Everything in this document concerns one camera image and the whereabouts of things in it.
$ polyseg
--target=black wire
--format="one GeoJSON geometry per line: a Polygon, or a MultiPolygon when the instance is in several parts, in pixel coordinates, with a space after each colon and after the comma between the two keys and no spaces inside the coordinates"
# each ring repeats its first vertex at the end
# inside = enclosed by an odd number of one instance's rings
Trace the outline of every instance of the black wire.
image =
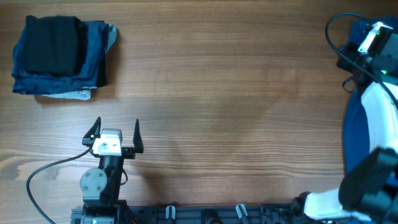
{"type": "Polygon", "coordinates": [[[329,21],[326,23],[326,27],[325,27],[325,37],[326,37],[326,41],[329,43],[330,47],[343,59],[345,59],[347,62],[349,62],[350,64],[354,65],[356,68],[360,69],[362,72],[364,72],[367,76],[369,76],[370,78],[372,78],[376,83],[378,83],[383,89],[384,91],[386,91],[386,93],[390,96],[392,102],[394,103],[395,107],[398,110],[398,101],[395,98],[394,94],[391,93],[390,89],[388,89],[388,87],[378,78],[376,78],[372,73],[368,72],[366,69],[364,69],[363,67],[359,66],[357,63],[353,62],[352,60],[350,60],[348,57],[346,57],[345,55],[343,55],[339,49],[333,44],[333,42],[330,40],[329,37],[329,27],[330,25],[338,18],[340,18],[341,16],[354,16],[354,17],[358,17],[362,20],[365,20],[368,23],[368,26],[371,26],[371,21],[366,18],[365,16],[359,15],[357,13],[353,13],[353,12],[342,12],[339,13],[335,16],[333,16],[332,18],[329,19],[329,21]]]}
{"type": "Polygon", "coordinates": [[[69,158],[69,159],[64,159],[64,160],[57,161],[57,162],[53,162],[53,163],[47,164],[47,165],[45,165],[45,166],[43,166],[43,167],[40,167],[40,168],[38,168],[37,170],[35,170],[35,171],[27,178],[27,181],[26,181],[26,191],[27,191],[27,194],[28,194],[28,196],[29,196],[29,198],[30,198],[30,201],[32,201],[32,203],[33,203],[33,205],[35,206],[35,208],[40,212],[40,214],[42,214],[42,216],[43,216],[47,221],[49,221],[49,223],[55,224],[55,222],[54,222],[53,220],[51,220],[51,218],[48,217],[48,216],[43,212],[43,210],[39,207],[39,205],[37,204],[37,202],[36,202],[35,199],[33,198],[32,192],[30,192],[30,180],[32,180],[33,176],[36,175],[38,172],[40,172],[40,171],[42,171],[42,170],[44,170],[44,169],[47,169],[47,168],[49,168],[49,167],[52,167],[52,166],[55,166],[55,165],[64,163],[64,162],[69,162],[69,161],[78,159],[78,158],[84,156],[85,154],[87,154],[90,150],[91,150],[91,148],[87,149],[85,152],[83,152],[83,153],[81,153],[80,155],[77,155],[77,156],[75,156],[75,157],[72,157],[72,158],[69,158]]]}
{"type": "Polygon", "coordinates": [[[120,186],[123,186],[124,184],[126,184],[126,183],[127,183],[127,180],[128,180],[126,171],[123,169],[122,172],[123,172],[124,176],[126,176],[126,181],[124,181],[123,183],[121,183],[120,186]]]}

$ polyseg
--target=folded clothing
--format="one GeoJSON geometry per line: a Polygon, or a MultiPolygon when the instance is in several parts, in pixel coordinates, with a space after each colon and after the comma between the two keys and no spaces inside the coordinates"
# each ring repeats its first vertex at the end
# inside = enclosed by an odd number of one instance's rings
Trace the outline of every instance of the folded clothing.
{"type": "MultiPolygon", "coordinates": [[[[117,29],[113,24],[109,24],[109,34],[108,34],[108,44],[106,46],[106,52],[111,48],[113,43],[116,41],[117,37],[117,29]]],[[[84,90],[79,91],[71,91],[67,93],[56,93],[43,95],[52,98],[61,98],[61,99],[76,99],[76,100],[89,100],[91,98],[91,91],[97,89],[97,87],[83,87],[84,90]]]]}
{"type": "Polygon", "coordinates": [[[52,73],[28,72],[21,68],[22,51],[27,42],[27,28],[14,47],[14,69],[16,82],[13,92],[26,95],[51,95],[80,91],[107,84],[105,77],[105,51],[108,48],[109,24],[102,21],[86,21],[84,64],[78,74],[70,77],[56,77],[52,73]]]}
{"type": "Polygon", "coordinates": [[[86,25],[75,16],[53,16],[25,20],[26,42],[20,68],[54,76],[72,76],[84,60],[86,25]]]}

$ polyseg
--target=denim fabric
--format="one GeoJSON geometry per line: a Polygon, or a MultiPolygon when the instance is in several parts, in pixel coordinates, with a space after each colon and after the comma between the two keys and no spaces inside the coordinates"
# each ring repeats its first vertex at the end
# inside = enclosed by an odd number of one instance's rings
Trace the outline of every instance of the denim fabric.
{"type": "Polygon", "coordinates": [[[74,77],[55,77],[51,74],[29,73],[19,68],[21,52],[26,42],[26,28],[14,47],[14,69],[16,82],[13,92],[26,95],[48,95],[84,90],[106,85],[104,55],[108,48],[108,24],[98,21],[85,22],[87,25],[86,58],[80,73],[74,77]]]}

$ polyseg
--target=wood grain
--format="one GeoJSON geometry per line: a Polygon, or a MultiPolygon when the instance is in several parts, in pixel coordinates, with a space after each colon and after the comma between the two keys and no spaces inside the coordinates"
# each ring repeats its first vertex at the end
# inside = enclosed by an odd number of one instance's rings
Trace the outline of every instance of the wood grain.
{"type": "MultiPolygon", "coordinates": [[[[85,150],[97,116],[131,145],[136,118],[146,147],[124,168],[130,205],[288,202],[338,187],[348,73],[323,36],[341,11],[396,13],[396,1],[151,1],[0,5],[0,223],[43,223],[25,191],[37,168],[85,150]],[[12,94],[12,48],[24,18],[68,15],[118,27],[109,85],[89,101],[12,94]]],[[[332,27],[347,41],[345,19],[332,27]]],[[[92,156],[38,174],[32,191],[57,223],[82,206],[79,179],[92,156]]]]}

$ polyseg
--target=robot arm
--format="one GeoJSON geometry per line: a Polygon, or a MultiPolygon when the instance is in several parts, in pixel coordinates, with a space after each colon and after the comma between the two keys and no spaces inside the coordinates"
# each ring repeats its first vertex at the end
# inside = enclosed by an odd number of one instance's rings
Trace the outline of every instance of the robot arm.
{"type": "MultiPolygon", "coordinates": [[[[377,22],[356,52],[347,52],[352,61],[366,68],[398,98],[397,33],[377,22]]],[[[349,67],[358,86],[369,129],[369,153],[342,181],[339,189],[311,193],[303,213],[314,220],[355,217],[362,221],[398,222],[398,111],[385,89],[364,73],[349,67]]]]}
{"type": "Polygon", "coordinates": [[[119,191],[125,173],[124,160],[135,159],[136,153],[144,152],[138,119],[132,140],[134,147],[122,147],[120,129],[104,128],[102,133],[100,129],[101,118],[98,118],[83,138],[83,145],[99,158],[99,166],[86,171],[80,179],[84,206],[71,223],[134,223],[135,216],[127,202],[119,200],[119,191]]]}

